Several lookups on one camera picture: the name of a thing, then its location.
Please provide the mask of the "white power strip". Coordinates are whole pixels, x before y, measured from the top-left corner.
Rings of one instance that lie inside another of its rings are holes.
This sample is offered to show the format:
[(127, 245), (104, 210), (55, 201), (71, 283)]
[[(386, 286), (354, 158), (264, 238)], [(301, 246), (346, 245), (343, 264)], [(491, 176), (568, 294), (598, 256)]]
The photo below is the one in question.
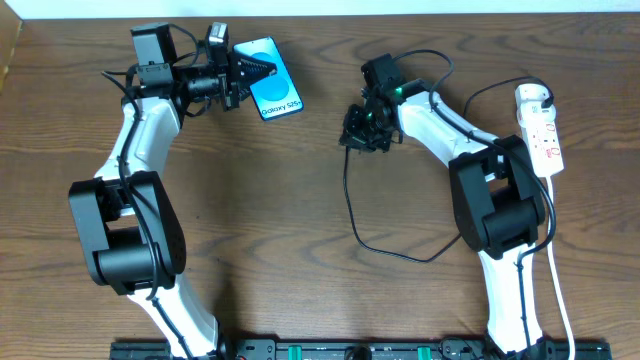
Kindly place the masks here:
[(518, 111), (518, 123), (525, 140), (534, 173), (538, 177), (551, 177), (564, 169), (555, 115)]

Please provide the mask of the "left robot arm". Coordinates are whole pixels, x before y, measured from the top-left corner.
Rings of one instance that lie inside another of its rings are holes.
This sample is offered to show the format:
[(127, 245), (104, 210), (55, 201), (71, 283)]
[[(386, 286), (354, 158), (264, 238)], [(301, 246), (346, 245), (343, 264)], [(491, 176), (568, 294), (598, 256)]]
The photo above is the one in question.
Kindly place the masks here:
[(234, 359), (235, 346), (188, 280), (186, 241), (162, 183), (170, 147), (189, 107), (239, 106), (274, 63), (229, 47), (228, 26), (211, 24), (195, 39), (190, 64), (178, 56), (173, 23), (131, 30), (137, 56), (124, 72), (103, 72), (122, 93), (123, 124), (111, 154), (68, 200), (88, 273), (140, 306), (167, 340), (170, 359)]

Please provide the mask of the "blue screen Galaxy smartphone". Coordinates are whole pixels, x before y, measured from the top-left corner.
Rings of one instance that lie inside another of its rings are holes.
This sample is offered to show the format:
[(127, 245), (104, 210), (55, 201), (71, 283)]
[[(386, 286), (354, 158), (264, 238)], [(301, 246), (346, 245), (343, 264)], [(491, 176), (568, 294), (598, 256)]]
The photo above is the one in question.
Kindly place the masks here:
[(239, 43), (234, 50), (242, 55), (276, 65), (276, 73), (250, 87), (254, 103), (263, 121), (299, 113), (304, 103), (284, 63), (275, 40), (265, 37)]

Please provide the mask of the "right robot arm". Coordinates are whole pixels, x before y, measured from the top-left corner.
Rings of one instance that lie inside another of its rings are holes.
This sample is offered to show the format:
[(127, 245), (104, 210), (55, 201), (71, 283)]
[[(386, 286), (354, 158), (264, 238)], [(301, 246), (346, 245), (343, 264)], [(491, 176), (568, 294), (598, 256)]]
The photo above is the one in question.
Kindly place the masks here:
[(340, 144), (348, 151), (386, 152), (411, 137), (447, 167), (458, 236), (483, 268), (489, 302), (485, 356), (545, 358), (532, 257), (549, 245), (538, 239), (539, 227), (554, 226), (556, 211), (524, 140), (473, 126), (445, 104), (436, 84), (407, 80), (390, 54), (367, 61), (361, 72), (364, 103), (349, 107)]

